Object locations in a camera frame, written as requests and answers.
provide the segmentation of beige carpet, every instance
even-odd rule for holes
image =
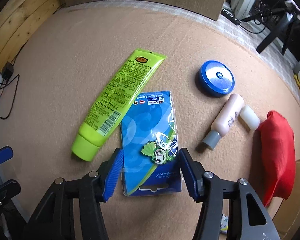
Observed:
[[[70,151],[91,104],[135,48],[168,56],[144,91],[172,91],[179,148],[187,147],[206,170],[228,180],[250,177],[262,194],[260,141],[239,122],[214,151],[195,150],[227,100],[209,98],[195,85],[201,64],[211,59],[231,69],[234,92],[262,120],[270,110],[287,118],[300,158],[300,106],[278,75],[244,47],[200,23],[160,12],[122,7],[60,11],[20,52],[15,106],[8,120],[0,120],[0,147],[14,150],[13,159],[0,169],[5,178],[21,184],[18,199],[26,213],[33,212],[55,178],[78,179],[121,146],[117,128],[91,163]],[[10,108],[13,90],[4,91],[1,115]],[[101,204],[111,240],[191,239],[200,208],[186,188],[175,195],[125,197],[120,182],[109,202]]]

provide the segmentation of pink bottle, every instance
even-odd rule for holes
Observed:
[[[240,114],[243,103],[243,98],[238,94],[232,94],[229,97],[225,106],[213,121],[211,131],[202,141],[210,150],[213,150],[219,140],[229,132],[234,120]]]

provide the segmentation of barcode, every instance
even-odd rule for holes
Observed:
[[[106,134],[109,132],[109,130],[112,128],[114,123],[119,119],[121,113],[118,111],[114,111],[111,116],[108,117],[107,120],[101,125],[98,132],[102,134],[103,136],[106,136]]]

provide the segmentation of red bag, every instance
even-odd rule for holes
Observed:
[[[287,199],[296,173],[294,133],[288,121],[276,111],[258,127],[261,133],[261,158],[265,168],[265,206],[273,196]]]

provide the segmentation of blue round container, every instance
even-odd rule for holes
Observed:
[[[222,63],[209,60],[203,63],[199,71],[202,87],[214,97],[222,97],[231,93],[234,88],[234,77]]]

